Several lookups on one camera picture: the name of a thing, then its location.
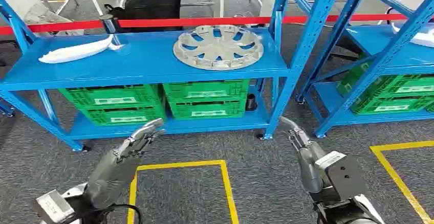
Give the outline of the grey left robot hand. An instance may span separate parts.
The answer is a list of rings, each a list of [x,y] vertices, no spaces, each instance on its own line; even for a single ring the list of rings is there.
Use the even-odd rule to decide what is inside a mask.
[[[115,203],[134,179],[146,148],[165,132],[160,129],[163,124],[162,118],[147,122],[102,157],[84,191],[94,208],[105,209]]]

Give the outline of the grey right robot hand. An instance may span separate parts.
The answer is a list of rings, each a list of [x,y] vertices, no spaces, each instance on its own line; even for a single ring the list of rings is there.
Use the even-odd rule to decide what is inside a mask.
[[[325,156],[325,151],[294,121],[283,116],[279,120],[286,126],[288,139],[296,149],[304,189],[310,193],[320,192],[323,189],[323,178],[315,168],[315,162]]]

